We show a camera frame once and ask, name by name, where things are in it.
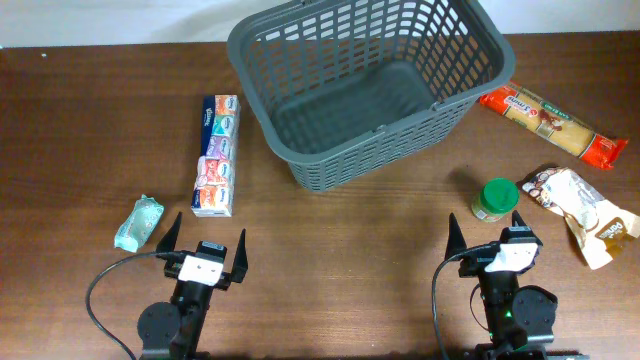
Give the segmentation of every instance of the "plastic basket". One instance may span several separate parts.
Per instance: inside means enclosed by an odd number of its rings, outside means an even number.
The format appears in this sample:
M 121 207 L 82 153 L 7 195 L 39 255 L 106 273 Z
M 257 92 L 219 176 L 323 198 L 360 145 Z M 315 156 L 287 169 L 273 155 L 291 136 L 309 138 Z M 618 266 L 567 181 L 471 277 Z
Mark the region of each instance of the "plastic basket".
M 477 1 L 306 0 L 227 50 L 271 149 L 325 191 L 444 139 L 515 55 Z

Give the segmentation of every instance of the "cylindrical container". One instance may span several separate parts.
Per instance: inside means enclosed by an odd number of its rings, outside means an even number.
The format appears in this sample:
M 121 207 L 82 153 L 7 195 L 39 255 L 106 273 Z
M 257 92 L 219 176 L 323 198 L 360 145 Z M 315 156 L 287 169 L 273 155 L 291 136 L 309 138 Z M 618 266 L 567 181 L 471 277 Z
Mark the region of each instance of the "cylindrical container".
M 496 178 L 489 181 L 476 196 L 471 211 L 482 221 L 498 221 L 516 207 L 519 198 L 518 188 L 513 182 Z

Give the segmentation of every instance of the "wooden table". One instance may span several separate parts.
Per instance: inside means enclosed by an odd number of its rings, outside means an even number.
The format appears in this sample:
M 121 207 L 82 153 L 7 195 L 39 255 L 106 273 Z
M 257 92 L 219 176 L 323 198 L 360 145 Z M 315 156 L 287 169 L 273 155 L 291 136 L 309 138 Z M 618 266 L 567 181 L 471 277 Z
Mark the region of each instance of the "wooden table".
M 590 168 L 516 124 L 475 106 L 442 143 L 325 194 L 298 186 L 268 148 L 224 44 L 0 51 L 0 358 L 121 359 L 91 323 L 87 285 L 127 256 L 113 236 L 141 194 L 165 205 L 144 251 L 184 212 L 179 248 L 212 240 L 233 249 L 247 228 L 250 270 L 216 293 L 200 349 L 251 358 L 374 356 L 436 351 L 430 283 L 454 212 L 472 245 L 508 219 L 476 220 L 487 180 L 568 166 L 618 206 L 640 214 L 640 33 L 510 36 L 515 80 L 594 126 L 632 139 L 616 168 Z M 202 97 L 245 105 L 235 213 L 196 218 L 189 201 Z M 594 359 L 640 358 L 638 244 L 591 271 L 564 221 L 523 196 L 517 209 L 544 242 L 521 284 L 559 297 L 551 349 Z M 108 275 L 94 311 L 139 354 L 140 312 L 168 300 L 162 263 Z M 488 336 L 469 312 L 475 280 L 441 274 L 448 346 Z M 479 299 L 474 308 L 482 315 Z

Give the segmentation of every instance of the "crumpled plastic packet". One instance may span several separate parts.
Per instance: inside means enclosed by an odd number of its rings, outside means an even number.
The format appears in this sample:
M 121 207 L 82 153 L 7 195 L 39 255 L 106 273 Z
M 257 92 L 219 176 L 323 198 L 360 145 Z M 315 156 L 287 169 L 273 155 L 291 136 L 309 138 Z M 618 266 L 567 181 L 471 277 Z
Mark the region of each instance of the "crumpled plastic packet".
M 127 221 L 118 229 L 113 246 L 137 252 L 149 239 L 163 212 L 164 206 L 158 204 L 154 198 L 142 195 L 142 198 L 136 201 Z
M 611 262 L 640 236 L 640 217 L 612 204 L 570 169 L 547 169 L 522 190 L 564 217 L 592 270 Z

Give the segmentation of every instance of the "black cable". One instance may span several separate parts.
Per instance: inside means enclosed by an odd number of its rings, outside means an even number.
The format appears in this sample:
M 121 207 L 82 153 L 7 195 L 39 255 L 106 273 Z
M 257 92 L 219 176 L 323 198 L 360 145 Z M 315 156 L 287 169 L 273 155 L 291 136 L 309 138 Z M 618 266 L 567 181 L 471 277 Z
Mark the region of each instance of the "black cable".
M 478 289 L 480 289 L 480 284 L 477 284 L 474 288 L 473 291 L 471 291 L 471 296 L 469 296 L 469 309 L 471 310 L 471 315 L 473 315 L 473 318 L 476 319 L 476 322 L 478 323 L 478 325 L 480 325 L 481 328 L 485 329 L 487 332 L 489 332 L 489 329 L 487 329 L 484 325 L 480 324 L 480 320 L 478 320 L 478 318 L 476 317 L 476 313 L 473 312 L 473 295 L 476 293 L 476 291 L 478 291 Z
M 102 331 L 111 340 L 113 340 L 116 344 L 118 344 L 124 351 L 126 351 L 127 355 L 129 355 L 129 357 L 132 360 L 137 360 L 137 359 L 136 359 L 136 356 L 131 351 L 131 349 L 129 349 L 127 347 L 127 345 L 125 345 L 120 339 L 118 339 L 115 335 L 113 335 L 109 330 L 105 329 L 104 326 L 102 326 L 100 321 L 98 321 L 96 316 L 93 314 L 93 311 L 91 310 L 91 292 L 93 291 L 93 288 L 96 286 L 96 284 L 98 284 L 98 281 L 100 281 L 100 279 L 102 279 L 105 275 L 107 275 L 107 273 L 109 273 L 111 270 L 117 268 L 120 265 L 128 263 L 129 261 L 142 259 L 142 258 L 147 258 L 147 257 L 155 257 L 155 256 L 159 256 L 159 255 L 160 256 L 171 256 L 171 255 L 180 255 L 180 254 L 181 254 L 181 252 L 179 252 L 179 251 L 170 251 L 170 252 L 155 252 L 154 251 L 154 252 L 142 253 L 142 254 L 136 254 L 136 255 L 133 255 L 133 256 L 129 256 L 129 257 L 126 257 L 126 258 L 124 258 L 124 259 L 122 259 L 120 261 L 117 261 L 117 262 L 109 265 L 100 274 L 98 274 L 98 276 L 96 276 L 95 279 L 93 279 L 91 284 L 89 284 L 89 288 L 87 289 L 87 295 L 85 295 L 85 297 L 84 297 L 84 303 L 87 306 L 87 313 L 89 313 L 89 317 L 91 318 L 93 323 L 96 324 L 98 329 L 100 329 L 100 331 Z
M 442 336 L 440 335 L 440 327 L 438 326 L 438 314 L 437 314 L 437 307 L 436 307 L 436 280 L 438 279 L 438 274 L 440 274 L 440 271 L 442 270 L 442 268 L 444 268 L 445 265 L 447 265 L 448 263 L 452 261 L 460 260 L 462 257 L 467 256 L 474 251 L 484 250 L 490 247 L 492 247 L 492 245 L 490 244 L 480 245 L 480 246 L 469 248 L 461 253 L 455 254 L 452 257 L 443 261 L 436 269 L 436 272 L 433 274 L 433 281 L 431 282 L 431 313 L 433 314 L 433 327 L 436 331 L 436 339 L 438 340 L 438 346 L 440 347 L 440 351 L 442 352 L 442 358 L 445 360 L 449 360 L 449 355 L 447 355 L 447 349 L 445 349 L 444 342 L 442 341 Z

